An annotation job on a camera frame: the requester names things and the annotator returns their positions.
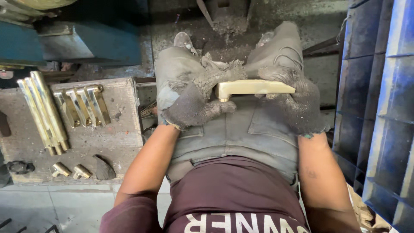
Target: brass lever handle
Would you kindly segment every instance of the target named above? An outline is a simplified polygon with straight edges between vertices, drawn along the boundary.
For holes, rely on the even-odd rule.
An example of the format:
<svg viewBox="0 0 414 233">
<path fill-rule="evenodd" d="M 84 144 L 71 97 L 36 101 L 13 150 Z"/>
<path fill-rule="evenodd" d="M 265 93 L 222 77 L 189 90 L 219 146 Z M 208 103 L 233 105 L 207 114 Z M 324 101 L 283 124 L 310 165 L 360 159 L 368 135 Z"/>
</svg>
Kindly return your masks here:
<svg viewBox="0 0 414 233">
<path fill-rule="evenodd" d="M 216 96 L 221 102 L 227 102 L 232 94 L 291 94 L 295 88 L 279 81 L 247 79 L 223 82 L 216 85 Z"/>
</svg>

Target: dirty gray glove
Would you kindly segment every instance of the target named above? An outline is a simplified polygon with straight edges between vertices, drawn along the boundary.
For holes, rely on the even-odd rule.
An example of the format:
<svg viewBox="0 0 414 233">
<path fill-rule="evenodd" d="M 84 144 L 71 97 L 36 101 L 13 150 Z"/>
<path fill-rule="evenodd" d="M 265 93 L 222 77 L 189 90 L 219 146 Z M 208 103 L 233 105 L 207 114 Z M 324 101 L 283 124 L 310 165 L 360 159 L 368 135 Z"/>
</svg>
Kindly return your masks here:
<svg viewBox="0 0 414 233">
<path fill-rule="evenodd" d="M 230 63 L 214 62 L 211 56 L 206 54 L 202 57 L 201 64 L 205 71 L 194 74 L 190 78 L 192 81 L 178 90 L 180 96 L 177 100 L 161 112 L 161 117 L 179 130 L 203 125 L 225 112 L 234 112 L 234 102 L 208 102 L 212 89 L 217 83 L 247 79 L 246 72 L 241 66 L 243 62 L 239 60 Z"/>
<path fill-rule="evenodd" d="M 313 133 L 329 130 L 320 114 L 318 87 L 305 77 L 303 71 L 282 66 L 265 66 L 259 76 L 270 81 L 280 81 L 296 89 L 293 94 L 267 94 L 284 115 L 285 122 L 297 135 L 308 138 Z"/>
</svg>

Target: forearm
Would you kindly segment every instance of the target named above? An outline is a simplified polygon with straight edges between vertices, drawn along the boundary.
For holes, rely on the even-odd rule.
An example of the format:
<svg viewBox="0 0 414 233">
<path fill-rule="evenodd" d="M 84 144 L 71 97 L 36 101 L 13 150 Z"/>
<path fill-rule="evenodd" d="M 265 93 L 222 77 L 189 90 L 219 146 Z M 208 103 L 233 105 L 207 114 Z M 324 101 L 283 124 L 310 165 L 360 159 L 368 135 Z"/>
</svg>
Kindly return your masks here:
<svg viewBox="0 0 414 233">
<path fill-rule="evenodd" d="M 327 143 L 326 134 L 298 137 L 301 193 L 315 232 L 359 232 L 344 175 Z"/>
<path fill-rule="evenodd" d="M 114 206 L 142 192 L 156 201 L 179 134 L 174 126 L 159 125 L 155 129 L 128 168 Z"/>
</svg>

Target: gray jeans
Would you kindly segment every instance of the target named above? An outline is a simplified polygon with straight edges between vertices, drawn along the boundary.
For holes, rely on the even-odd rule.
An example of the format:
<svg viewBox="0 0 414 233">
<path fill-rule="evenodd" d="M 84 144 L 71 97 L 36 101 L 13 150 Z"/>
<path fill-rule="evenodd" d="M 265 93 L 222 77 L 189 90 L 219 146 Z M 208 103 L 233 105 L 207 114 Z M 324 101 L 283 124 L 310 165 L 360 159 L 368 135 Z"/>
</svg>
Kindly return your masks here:
<svg viewBox="0 0 414 233">
<path fill-rule="evenodd" d="M 258 69 L 263 66 L 303 69 L 301 51 L 297 26 L 283 22 L 275 29 L 271 41 L 250 53 L 245 65 L 249 78 L 257 78 Z M 171 87 L 189 82 L 186 74 L 203 70 L 200 57 L 185 48 L 161 51 L 155 61 L 158 111 L 177 99 L 178 94 Z M 235 113 L 223 114 L 181 133 L 167 171 L 170 182 L 181 179 L 202 161 L 237 155 L 274 167 L 293 183 L 297 173 L 297 138 L 274 103 L 253 95 L 234 96 L 231 100 L 237 105 Z"/>
</svg>

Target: dirty wooden plank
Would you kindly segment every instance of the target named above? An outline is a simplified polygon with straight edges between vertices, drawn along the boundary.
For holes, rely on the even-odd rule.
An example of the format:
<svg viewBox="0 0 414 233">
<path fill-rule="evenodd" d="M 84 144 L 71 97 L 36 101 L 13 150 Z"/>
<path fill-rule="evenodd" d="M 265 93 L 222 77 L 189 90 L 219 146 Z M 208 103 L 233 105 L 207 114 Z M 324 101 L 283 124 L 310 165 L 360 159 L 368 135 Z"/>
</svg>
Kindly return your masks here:
<svg viewBox="0 0 414 233">
<path fill-rule="evenodd" d="M 131 78 L 96 80 L 79 83 L 54 84 L 51 89 L 83 87 L 102 84 L 103 99 L 108 108 L 111 123 L 106 126 L 76 127 L 72 129 L 65 117 L 62 121 L 68 135 L 70 149 L 50 156 L 43 146 L 30 110 L 19 88 L 0 91 L 0 111 L 8 117 L 12 135 L 0 138 L 0 146 L 6 162 L 23 160 L 33 162 L 36 170 L 26 175 L 12 175 L 15 184 L 63 185 L 63 184 L 117 184 L 121 183 L 129 164 L 142 147 L 141 129 L 137 112 L 135 84 Z M 117 177 L 109 181 L 96 179 L 96 160 L 100 154 L 113 166 Z M 75 180 L 71 176 L 52 177 L 52 165 L 62 162 L 72 172 L 84 165 L 93 173 L 90 179 Z"/>
</svg>

